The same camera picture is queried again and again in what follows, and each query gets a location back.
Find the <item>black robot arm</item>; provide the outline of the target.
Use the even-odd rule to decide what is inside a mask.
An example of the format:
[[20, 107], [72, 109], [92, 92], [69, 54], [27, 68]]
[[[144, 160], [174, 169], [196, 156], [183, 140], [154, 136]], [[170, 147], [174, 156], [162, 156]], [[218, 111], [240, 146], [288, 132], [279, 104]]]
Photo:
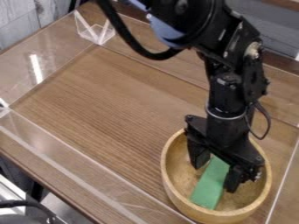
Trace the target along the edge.
[[223, 187], [260, 177], [266, 160], [248, 140], [259, 98], [270, 81], [263, 69], [263, 40], [255, 26], [226, 0], [126, 0], [150, 14], [158, 38], [168, 46], [150, 52], [138, 42], [111, 0], [96, 0], [116, 32], [131, 48], [151, 60], [167, 60], [186, 49], [204, 61], [210, 82], [207, 116], [187, 115], [187, 146], [191, 165], [199, 169], [216, 156], [228, 164]]

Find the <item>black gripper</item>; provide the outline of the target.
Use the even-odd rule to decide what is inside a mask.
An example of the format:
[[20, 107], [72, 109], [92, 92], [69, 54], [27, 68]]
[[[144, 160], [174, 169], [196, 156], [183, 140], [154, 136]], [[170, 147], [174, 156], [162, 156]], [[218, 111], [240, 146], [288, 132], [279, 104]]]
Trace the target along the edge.
[[262, 174], [266, 159], [248, 139], [255, 110], [246, 108], [228, 116], [207, 111], [207, 117], [184, 117], [187, 148], [191, 165], [200, 169], [215, 155], [228, 165], [224, 188], [234, 193], [239, 184], [255, 182]]

